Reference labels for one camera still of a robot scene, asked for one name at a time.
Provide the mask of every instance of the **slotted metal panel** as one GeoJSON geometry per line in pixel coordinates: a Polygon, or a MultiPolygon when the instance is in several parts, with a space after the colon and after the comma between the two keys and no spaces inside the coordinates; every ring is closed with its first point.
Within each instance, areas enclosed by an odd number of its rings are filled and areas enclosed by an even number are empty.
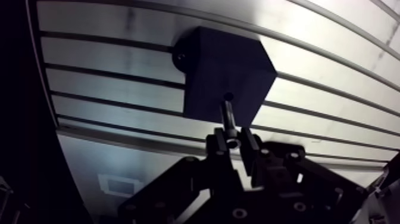
{"type": "Polygon", "coordinates": [[[204,148],[220,125],[182,117],[185,75],[170,52],[182,32],[206,26],[259,39],[279,72],[254,133],[301,144],[326,166],[376,170],[400,145],[398,5],[75,0],[29,1],[29,13],[60,135],[71,126],[204,148]]]}

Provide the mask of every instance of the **metal rail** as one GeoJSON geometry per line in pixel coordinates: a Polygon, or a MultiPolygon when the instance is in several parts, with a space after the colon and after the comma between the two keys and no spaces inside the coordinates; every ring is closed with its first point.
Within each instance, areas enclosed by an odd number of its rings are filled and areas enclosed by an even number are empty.
{"type": "Polygon", "coordinates": [[[400,61],[400,54],[397,53],[394,49],[392,49],[391,47],[389,47],[387,44],[383,43],[379,39],[375,38],[373,35],[369,34],[365,30],[359,28],[355,24],[350,23],[349,21],[345,20],[344,18],[336,15],[335,13],[332,13],[329,10],[326,10],[325,8],[323,8],[319,5],[316,5],[307,0],[288,0],[288,1],[292,2],[296,5],[299,5],[301,7],[304,7],[314,13],[317,13],[317,14],[331,20],[332,22],[335,22],[335,23],[347,28],[348,30],[356,33],[358,36],[373,43],[375,46],[378,46],[380,49],[386,51],[391,56],[395,57],[397,60],[400,61]]]}
{"type": "MultiPolygon", "coordinates": [[[[132,41],[132,40],[124,40],[124,39],[117,39],[117,38],[106,38],[106,37],[100,37],[100,36],[92,36],[92,35],[82,35],[82,34],[75,34],[75,33],[60,33],[60,32],[42,32],[43,36],[49,37],[49,38],[62,38],[62,39],[73,39],[73,40],[79,40],[79,41],[94,41],[98,43],[107,43],[107,44],[116,44],[116,45],[123,45],[123,46],[133,46],[137,48],[143,48],[143,49],[150,49],[153,51],[160,51],[160,52],[170,52],[169,46],[164,46],[164,45],[157,45],[154,43],[143,43],[143,42],[138,42],[138,41],[132,41]]],[[[81,72],[81,73],[89,73],[89,74],[97,74],[101,76],[110,76],[110,77],[117,77],[121,76],[122,74],[120,73],[112,73],[108,71],[100,71],[100,70],[94,70],[94,69],[84,69],[84,68],[78,68],[78,67],[73,67],[73,66],[63,66],[63,65],[56,65],[56,64],[46,64],[47,67],[53,68],[53,69],[58,69],[58,70],[69,70],[69,71],[76,71],[76,72],[81,72]]],[[[394,111],[390,108],[384,107],[382,105],[376,104],[375,102],[368,101],[366,99],[363,99],[361,97],[355,96],[353,94],[349,94],[347,92],[317,83],[313,82],[308,79],[304,79],[298,76],[294,76],[292,74],[284,73],[281,71],[278,71],[278,77],[284,80],[288,80],[291,82],[295,82],[297,84],[302,84],[314,89],[319,89],[324,92],[329,92],[334,95],[338,95],[340,97],[344,97],[356,102],[359,102],[361,104],[365,104],[369,107],[373,107],[377,110],[384,111],[386,113],[389,113],[391,115],[394,115],[396,117],[400,117],[400,113],[397,111],[394,111]]],[[[162,82],[162,85],[171,87],[171,88],[177,88],[177,89],[184,89],[185,85],[181,83],[174,83],[174,82],[169,82],[169,81],[162,81],[162,80],[155,80],[153,79],[150,81],[149,78],[145,77],[132,77],[130,80],[132,81],[137,81],[137,82],[144,82],[144,83],[149,83],[149,84],[155,84],[157,85],[158,83],[162,82]]]]}
{"type": "MultiPolygon", "coordinates": [[[[73,119],[67,116],[61,116],[63,119],[73,119]]],[[[169,142],[160,142],[154,141],[150,139],[137,138],[133,136],[120,135],[110,132],[103,132],[100,130],[87,129],[78,126],[71,126],[62,124],[57,130],[57,133],[64,136],[69,136],[73,138],[99,142],[103,144],[115,145],[124,148],[131,148],[134,150],[142,150],[142,151],[150,151],[153,153],[161,153],[167,155],[177,155],[177,156],[185,156],[185,155],[198,155],[198,156],[206,156],[206,152],[203,148],[196,147],[188,147],[179,144],[172,144],[169,142]]],[[[309,157],[325,157],[325,155],[318,154],[307,154],[309,157]]],[[[241,161],[240,155],[232,154],[231,158],[233,160],[241,161]]],[[[362,158],[350,158],[350,157],[335,157],[336,159],[343,160],[353,160],[353,161],[364,161],[362,158]]],[[[331,169],[351,169],[351,170],[371,170],[371,171],[382,171],[383,166],[354,166],[354,165],[346,165],[346,164],[331,164],[331,163],[321,163],[323,166],[327,166],[331,169]]]]}
{"type": "Polygon", "coordinates": [[[370,1],[372,3],[374,3],[376,6],[378,6],[381,10],[386,12],[389,16],[391,16],[398,23],[400,23],[400,15],[397,14],[393,9],[388,7],[384,2],[382,2],[381,0],[370,0],[370,1]]]}
{"type": "MultiPolygon", "coordinates": [[[[76,95],[76,94],[67,94],[67,93],[63,93],[63,92],[52,91],[51,93],[52,93],[52,95],[64,97],[64,98],[71,98],[71,99],[77,99],[77,100],[81,100],[81,101],[94,102],[94,103],[98,103],[98,104],[106,104],[106,105],[112,105],[112,106],[116,106],[116,107],[130,108],[130,109],[134,109],[134,110],[142,110],[142,111],[153,112],[153,113],[160,113],[160,114],[176,116],[176,117],[183,117],[182,113],[176,112],[176,111],[169,111],[169,110],[163,110],[163,109],[159,109],[159,108],[127,104],[125,102],[117,102],[117,101],[111,101],[111,100],[107,100],[107,99],[86,97],[86,96],[76,95]]],[[[345,139],[332,138],[332,137],[328,137],[328,136],[315,135],[315,134],[303,133],[303,132],[295,132],[292,130],[284,130],[284,129],[279,129],[279,128],[275,128],[275,127],[251,125],[250,128],[264,130],[267,132],[276,132],[276,133],[300,136],[300,137],[305,137],[305,138],[319,139],[319,140],[324,140],[324,141],[329,141],[329,142],[337,142],[337,143],[348,144],[348,145],[357,145],[357,146],[362,146],[362,147],[377,148],[377,149],[387,150],[387,151],[395,151],[395,152],[400,151],[397,148],[386,147],[386,146],[382,146],[382,145],[367,144],[367,143],[363,143],[363,142],[355,142],[355,141],[350,141],[350,140],[345,140],[345,139]]]]}
{"type": "Polygon", "coordinates": [[[336,54],[333,54],[329,51],[326,51],[322,48],[319,48],[315,45],[312,45],[310,43],[300,41],[299,39],[293,38],[291,36],[276,32],[274,30],[270,30],[264,27],[260,27],[251,23],[246,23],[240,20],[235,20],[233,18],[228,18],[228,17],[223,17],[220,15],[212,14],[212,13],[207,13],[199,10],[192,10],[189,8],[184,8],[184,7],[178,7],[174,5],[165,5],[165,4],[159,4],[159,3],[154,3],[154,2],[142,2],[142,1],[131,1],[131,0],[58,0],[60,2],[87,2],[87,3],[97,3],[97,4],[108,4],[108,5],[122,5],[122,6],[127,6],[127,7],[135,7],[135,8],[143,8],[147,10],[154,10],[154,11],[162,11],[165,13],[173,13],[173,14],[178,14],[178,15],[185,15],[188,17],[193,17],[193,18],[200,18],[202,20],[207,20],[207,21],[212,21],[215,23],[220,23],[226,26],[231,26],[235,27],[238,29],[246,30],[252,33],[257,33],[259,35],[263,35],[278,41],[282,41],[284,43],[288,43],[293,46],[297,46],[299,48],[302,48],[306,51],[313,52],[317,55],[320,55],[322,57],[328,58],[332,61],[335,61],[343,66],[349,67],[350,69],[353,69],[355,71],[360,72],[361,74],[364,74],[368,76],[371,79],[376,80],[377,82],[380,82],[387,87],[390,87],[397,92],[400,92],[400,86],[394,84],[393,82],[386,80],[385,78],[379,76],[378,74],[373,73],[372,71],[359,66],[358,64],[353,63],[352,61],[349,61],[345,58],[342,58],[336,54]]]}
{"type": "MultiPolygon", "coordinates": [[[[105,123],[105,122],[98,122],[95,120],[71,117],[71,116],[66,116],[66,115],[62,115],[62,114],[57,115],[57,117],[60,119],[70,120],[73,122],[85,123],[85,124],[99,126],[99,127],[107,127],[107,128],[116,129],[116,130],[125,130],[128,132],[141,133],[141,134],[146,134],[146,135],[154,135],[154,136],[178,139],[178,140],[183,140],[183,141],[205,143],[205,139],[201,139],[201,138],[193,138],[193,137],[175,135],[175,134],[164,133],[164,132],[156,132],[153,130],[138,129],[135,127],[127,127],[127,126],[115,125],[115,124],[110,124],[110,123],[105,123]]],[[[75,127],[70,126],[68,124],[64,124],[64,128],[74,129],[75,127]]],[[[318,154],[318,153],[307,153],[307,155],[312,156],[312,157],[320,157],[320,158],[334,158],[334,159],[338,159],[338,160],[363,161],[363,162],[372,162],[372,163],[388,163],[389,162],[389,160],[376,160],[376,159],[372,159],[372,158],[346,157],[346,156],[341,156],[341,155],[326,155],[326,154],[318,154]]]]}
{"type": "MultiPolygon", "coordinates": [[[[58,64],[46,64],[46,68],[55,69],[55,70],[61,70],[61,71],[70,71],[70,72],[80,73],[81,75],[89,74],[89,75],[94,75],[94,76],[108,77],[108,78],[112,78],[112,79],[121,79],[121,80],[126,80],[126,81],[129,81],[129,82],[141,82],[141,83],[158,85],[158,86],[174,88],[174,89],[181,89],[181,90],[185,89],[185,85],[181,84],[181,83],[157,80],[157,79],[152,79],[152,78],[147,78],[147,77],[134,76],[134,75],[131,75],[131,74],[114,73],[114,72],[110,72],[110,71],[102,71],[102,70],[95,70],[95,69],[85,69],[85,68],[80,68],[80,67],[64,66],[64,65],[58,65],[58,64]]],[[[289,75],[280,73],[278,77],[285,79],[285,78],[287,78],[287,76],[289,76],[289,75]]],[[[291,82],[295,82],[296,80],[293,81],[293,77],[289,77],[286,80],[290,80],[291,82]]],[[[356,98],[356,99],[360,99],[361,102],[366,102],[364,104],[366,104],[368,106],[371,106],[371,104],[372,104],[372,102],[368,103],[368,101],[365,101],[362,98],[356,98]]],[[[329,115],[329,114],[320,113],[320,112],[317,112],[317,111],[312,111],[312,110],[307,110],[307,109],[304,109],[304,108],[294,107],[294,106],[291,106],[291,105],[281,104],[279,102],[264,101],[263,102],[263,106],[278,108],[278,109],[281,109],[281,110],[292,111],[292,112],[295,112],[295,113],[306,114],[306,115],[309,115],[309,116],[319,117],[319,118],[323,118],[323,119],[327,119],[327,120],[334,120],[336,122],[341,122],[341,123],[345,123],[345,124],[348,124],[348,125],[362,127],[362,128],[370,129],[370,130],[373,130],[373,131],[386,133],[388,135],[400,136],[400,133],[394,132],[394,131],[391,131],[391,130],[383,129],[383,128],[372,126],[372,125],[367,125],[367,124],[364,124],[364,123],[361,123],[361,122],[356,122],[354,120],[349,120],[349,119],[344,119],[344,118],[341,118],[341,117],[332,116],[332,115],[329,115]]]]}

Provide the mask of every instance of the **black cube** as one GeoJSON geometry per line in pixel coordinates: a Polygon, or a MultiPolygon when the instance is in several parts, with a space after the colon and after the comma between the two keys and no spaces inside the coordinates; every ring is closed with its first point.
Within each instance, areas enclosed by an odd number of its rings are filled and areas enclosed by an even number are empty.
{"type": "Polygon", "coordinates": [[[221,123],[220,103],[233,95],[242,127],[250,126],[277,76],[260,41],[205,27],[177,41],[173,62],[186,74],[185,117],[221,123]]]}

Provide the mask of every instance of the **metal rod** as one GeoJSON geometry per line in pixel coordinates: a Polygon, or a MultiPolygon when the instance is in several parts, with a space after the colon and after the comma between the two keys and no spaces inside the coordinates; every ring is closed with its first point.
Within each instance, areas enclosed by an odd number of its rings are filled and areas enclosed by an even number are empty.
{"type": "Polygon", "coordinates": [[[301,7],[304,7],[314,13],[317,13],[317,14],[331,20],[332,22],[335,22],[335,23],[347,28],[348,30],[356,33],[358,36],[373,43],[375,46],[378,46],[380,49],[386,51],[391,56],[395,57],[397,60],[400,61],[400,54],[397,53],[394,49],[392,49],[391,47],[389,47],[387,44],[383,43],[379,39],[375,38],[373,35],[369,34],[365,30],[359,28],[355,24],[350,23],[348,20],[345,20],[344,18],[336,15],[335,13],[332,13],[329,10],[326,10],[325,8],[323,8],[317,4],[314,4],[310,1],[307,1],[307,0],[288,0],[288,1],[292,2],[296,5],[299,5],[301,7]]]}
{"type": "Polygon", "coordinates": [[[380,82],[380,83],[386,85],[387,87],[390,87],[390,88],[396,90],[397,92],[400,92],[400,86],[379,76],[378,74],[373,73],[372,71],[370,71],[362,66],[359,66],[358,64],[353,63],[352,61],[349,61],[349,60],[342,58],[336,54],[326,51],[325,49],[319,48],[315,45],[312,45],[312,44],[304,42],[304,41],[300,41],[299,39],[293,38],[289,35],[285,35],[283,33],[279,33],[274,30],[270,30],[270,29],[267,29],[267,28],[264,28],[261,26],[251,24],[251,23],[246,23],[246,22],[236,20],[233,18],[223,17],[223,16],[216,15],[213,13],[206,13],[203,11],[193,10],[190,8],[178,7],[178,6],[174,6],[174,5],[159,4],[159,3],[154,3],[154,2],[131,1],[131,0],[58,0],[58,1],[123,5],[123,6],[128,6],[128,7],[143,8],[143,9],[147,9],[147,10],[173,13],[173,14],[177,14],[177,15],[185,15],[188,17],[200,18],[202,20],[208,20],[208,21],[212,21],[215,23],[224,24],[226,26],[231,26],[231,27],[246,30],[249,32],[257,33],[259,35],[263,35],[263,36],[266,36],[266,37],[269,37],[269,38],[272,38],[272,39],[275,39],[278,41],[282,41],[284,43],[288,43],[293,46],[297,46],[306,51],[313,52],[317,55],[320,55],[322,57],[325,57],[332,61],[335,61],[343,66],[349,67],[350,69],[358,71],[358,72],[368,76],[369,78],[374,79],[377,82],[380,82]]]}
{"type": "Polygon", "coordinates": [[[376,6],[378,6],[381,10],[386,12],[389,16],[391,16],[398,23],[400,23],[400,15],[397,14],[393,9],[388,7],[384,2],[382,2],[381,0],[370,0],[370,1],[372,3],[374,3],[376,6]]]}
{"type": "Polygon", "coordinates": [[[232,104],[230,101],[221,102],[221,117],[222,124],[224,125],[224,131],[228,139],[238,137],[238,132],[235,125],[235,117],[233,116],[232,104]]]}

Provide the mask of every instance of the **screw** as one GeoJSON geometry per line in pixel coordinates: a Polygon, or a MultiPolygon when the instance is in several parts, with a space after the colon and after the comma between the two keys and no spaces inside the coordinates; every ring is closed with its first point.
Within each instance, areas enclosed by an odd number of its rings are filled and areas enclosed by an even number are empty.
{"type": "Polygon", "coordinates": [[[295,208],[296,211],[303,212],[306,210],[307,206],[303,202],[296,202],[293,208],[295,208]]]}
{"type": "Polygon", "coordinates": [[[292,158],[299,158],[299,154],[297,154],[297,153],[291,153],[290,156],[292,158]]]}
{"type": "Polygon", "coordinates": [[[178,60],[182,60],[182,59],[184,59],[186,56],[185,56],[185,54],[179,54],[178,55],[178,60]]]}
{"type": "Polygon", "coordinates": [[[335,192],[338,194],[343,194],[343,189],[342,188],[335,188],[335,192]]]}
{"type": "Polygon", "coordinates": [[[125,209],[126,209],[126,210],[132,211],[132,210],[135,210],[135,209],[136,209],[136,206],[133,205],[133,204],[128,204],[128,205],[125,207],[125,209]]]}
{"type": "Polygon", "coordinates": [[[268,149],[266,149],[266,148],[263,148],[263,149],[261,150],[261,153],[267,155],[268,153],[270,153],[270,150],[268,150],[268,149]]]}
{"type": "Polygon", "coordinates": [[[247,211],[245,209],[237,208],[232,211],[232,216],[235,219],[244,219],[247,216],[247,211]]]}
{"type": "Polygon", "coordinates": [[[194,159],[193,157],[187,157],[187,158],[186,158],[186,161],[188,161],[188,162],[193,162],[193,161],[195,161],[195,159],[194,159]]]}

